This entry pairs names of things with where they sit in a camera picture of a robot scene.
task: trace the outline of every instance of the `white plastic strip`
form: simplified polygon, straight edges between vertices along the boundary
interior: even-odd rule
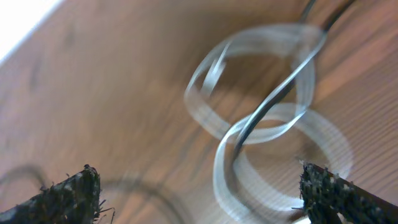
[[[296,105],[293,103],[277,104],[265,115],[264,119],[289,121],[291,117],[289,111],[293,111],[295,107]],[[252,220],[253,216],[249,209],[229,191],[224,174],[224,156],[228,139],[240,131],[247,119],[248,117],[234,124],[225,134],[217,148],[213,168],[213,188],[217,202],[236,221]],[[329,160],[330,168],[334,173],[339,173],[340,177],[347,178],[353,165],[353,154],[347,140],[334,125],[318,113],[308,110],[298,119],[294,127],[318,144]],[[284,195],[263,180],[250,165],[244,151],[234,164],[234,171],[239,183],[264,206],[278,211],[303,206],[303,201],[298,197]]]
[[[255,129],[245,144],[269,141],[280,136],[291,128],[295,117],[305,111],[312,101],[315,85],[315,69],[312,57],[319,51],[325,38],[325,33],[319,28],[303,24],[263,26],[233,35],[218,44],[195,70],[184,95],[189,113],[205,130],[214,137],[221,139],[231,125],[216,114],[201,97],[195,86],[198,77],[212,64],[215,65],[215,61],[220,64],[220,57],[224,58],[224,56],[227,58],[247,54],[273,54],[282,58],[292,57],[291,67],[294,73],[288,78],[296,77],[297,106],[295,113],[286,124],[273,128]],[[209,78],[208,82],[204,83],[206,85],[210,82],[210,86],[204,86],[208,91],[213,89],[214,82],[220,76],[218,71],[209,71],[209,74],[213,73],[217,76]]]

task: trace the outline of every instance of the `wooden surface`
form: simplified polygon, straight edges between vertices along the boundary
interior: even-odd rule
[[[308,22],[322,24],[340,2],[317,1]],[[211,186],[218,140],[187,113],[183,92],[218,42],[243,28],[297,21],[306,3],[65,1],[0,68],[0,174],[40,167],[60,182],[90,164],[101,174],[105,205],[116,207],[116,223],[228,223]],[[352,146],[348,180],[394,204],[397,4],[358,1],[333,26],[317,56],[312,105]],[[231,60],[210,104],[237,121],[287,74],[275,61]],[[295,156],[327,164],[294,129],[246,149],[264,178],[291,196],[299,196]],[[0,186],[0,210],[37,192],[28,176]],[[289,215],[269,211],[281,222]]]

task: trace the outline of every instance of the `brown wood grain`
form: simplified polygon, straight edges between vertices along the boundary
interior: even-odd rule
[[[323,24],[341,2],[317,1],[308,23]],[[0,68],[0,174],[30,164],[60,182],[90,164],[104,181],[105,206],[116,207],[116,223],[228,223],[211,185],[218,140],[187,113],[183,93],[218,42],[247,27],[297,21],[306,3],[65,1]],[[343,14],[317,55],[312,105],[351,144],[348,180],[394,204],[397,9],[396,0],[363,0]],[[242,118],[288,74],[277,61],[230,60],[209,104],[230,122]],[[295,156],[327,164],[294,129],[245,150],[291,196],[299,196]],[[0,210],[38,191],[26,183],[0,186]],[[267,214],[283,223],[291,213]]]

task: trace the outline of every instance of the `wooden table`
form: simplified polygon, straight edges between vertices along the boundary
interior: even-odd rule
[[[341,2],[317,1],[308,22],[321,24]],[[60,182],[90,164],[101,174],[105,206],[116,207],[116,223],[178,223],[175,211],[185,223],[232,223],[213,196],[219,140],[187,113],[184,90],[218,42],[247,27],[297,21],[306,3],[65,1],[0,68],[0,174],[40,167]],[[358,1],[333,26],[316,59],[312,105],[351,144],[348,180],[394,204],[397,9],[395,0]],[[276,62],[233,59],[210,104],[230,122],[242,118],[287,74]],[[294,129],[245,149],[261,175],[291,196],[299,196],[295,156],[327,164]],[[28,176],[0,186],[0,210],[37,193]],[[120,187],[136,180],[132,194]],[[291,215],[268,212],[281,222]]]

